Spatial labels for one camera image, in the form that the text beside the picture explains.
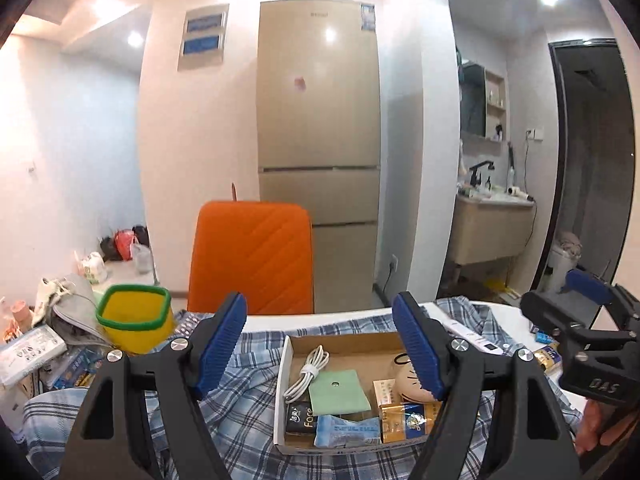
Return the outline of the person's right hand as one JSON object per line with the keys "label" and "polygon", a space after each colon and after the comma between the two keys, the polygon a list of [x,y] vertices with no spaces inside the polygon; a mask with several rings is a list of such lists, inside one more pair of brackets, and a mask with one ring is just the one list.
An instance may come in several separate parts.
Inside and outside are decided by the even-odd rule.
{"label": "person's right hand", "polygon": [[592,451],[598,444],[611,446],[620,440],[629,428],[634,429],[638,424],[638,412],[626,415],[614,426],[603,429],[605,404],[589,399],[585,405],[582,422],[574,441],[574,447],[579,456]]}

